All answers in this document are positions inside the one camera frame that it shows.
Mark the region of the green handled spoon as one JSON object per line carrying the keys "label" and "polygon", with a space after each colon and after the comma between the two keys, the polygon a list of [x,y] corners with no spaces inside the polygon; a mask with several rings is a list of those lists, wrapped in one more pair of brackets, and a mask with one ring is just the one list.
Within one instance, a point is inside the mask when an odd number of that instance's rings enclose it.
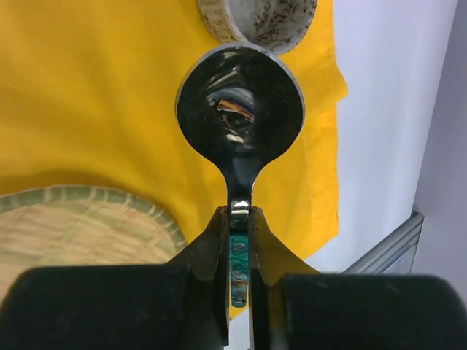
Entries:
{"label": "green handled spoon", "polygon": [[296,78],[253,44],[225,44],[204,55],[180,85],[178,125],[225,179],[227,204],[174,257],[186,265],[188,300],[182,349],[228,345],[229,310],[250,309],[252,349],[289,349],[284,295],[288,273],[310,267],[270,230],[252,190],[267,164],[289,150],[304,124]]}

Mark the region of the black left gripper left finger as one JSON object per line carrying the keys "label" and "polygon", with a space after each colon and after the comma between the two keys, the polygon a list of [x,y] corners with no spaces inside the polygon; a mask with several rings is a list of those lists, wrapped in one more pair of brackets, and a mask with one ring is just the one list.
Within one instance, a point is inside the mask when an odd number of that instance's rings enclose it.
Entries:
{"label": "black left gripper left finger", "polygon": [[223,349],[228,215],[164,264],[32,268],[1,303],[3,349]]}

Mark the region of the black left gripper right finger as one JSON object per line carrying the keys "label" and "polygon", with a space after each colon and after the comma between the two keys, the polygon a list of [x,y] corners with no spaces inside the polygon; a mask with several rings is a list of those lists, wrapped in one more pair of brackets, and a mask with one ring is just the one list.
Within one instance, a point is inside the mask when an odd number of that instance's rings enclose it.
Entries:
{"label": "black left gripper right finger", "polygon": [[436,276],[319,273],[253,207],[251,349],[464,349],[466,307]]}

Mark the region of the speckled ceramic cup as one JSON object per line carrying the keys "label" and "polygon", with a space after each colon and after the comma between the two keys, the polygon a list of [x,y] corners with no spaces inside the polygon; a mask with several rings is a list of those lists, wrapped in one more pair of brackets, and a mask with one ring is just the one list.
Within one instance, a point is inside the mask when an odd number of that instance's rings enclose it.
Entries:
{"label": "speckled ceramic cup", "polygon": [[207,30],[221,43],[250,42],[282,55],[311,27],[313,0],[198,0]]}

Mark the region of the yellow printed cloth placemat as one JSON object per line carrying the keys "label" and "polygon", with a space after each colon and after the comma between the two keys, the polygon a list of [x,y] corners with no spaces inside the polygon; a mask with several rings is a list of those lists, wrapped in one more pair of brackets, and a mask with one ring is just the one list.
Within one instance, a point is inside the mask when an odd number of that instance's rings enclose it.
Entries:
{"label": "yellow printed cloth placemat", "polygon": [[[52,184],[121,187],[161,204],[194,239],[226,202],[221,173],[174,115],[189,68],[217,45],[194,1],[3,1],[1,191]],[[282,56],[301,86],[300,136],[260,173],[253,202],[307,258],[339,232],[333,4],[319,1]]]}

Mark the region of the round woven yellow plate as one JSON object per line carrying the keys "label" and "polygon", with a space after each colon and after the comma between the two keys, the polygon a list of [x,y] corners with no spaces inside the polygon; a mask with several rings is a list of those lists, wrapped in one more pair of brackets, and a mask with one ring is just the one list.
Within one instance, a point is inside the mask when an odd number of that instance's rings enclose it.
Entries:
{"label": "round woven yellow plate", "polygon": [[42,266],[168,262],[187,245],[160,205],[116,188],[56,185],[1,196],[1,296]]}

